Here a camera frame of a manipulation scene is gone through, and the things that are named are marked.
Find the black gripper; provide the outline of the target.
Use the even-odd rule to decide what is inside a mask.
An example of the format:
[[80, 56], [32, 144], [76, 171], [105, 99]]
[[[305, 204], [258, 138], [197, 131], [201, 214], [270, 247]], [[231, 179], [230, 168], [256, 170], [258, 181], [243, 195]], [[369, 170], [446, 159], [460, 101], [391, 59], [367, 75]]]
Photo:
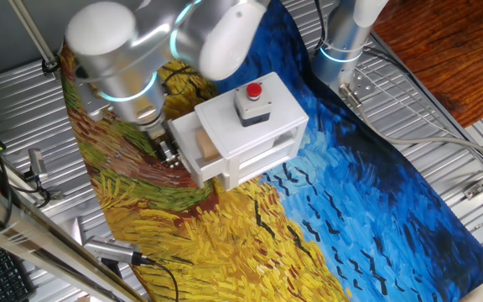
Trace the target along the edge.
[[177, 167], [179, 161], [179, 148], [176, 142], [169, 141], [169, 135], [163, 121], [157, 121], [140, 126], [145, 133], [157, 159], [169, 167]]

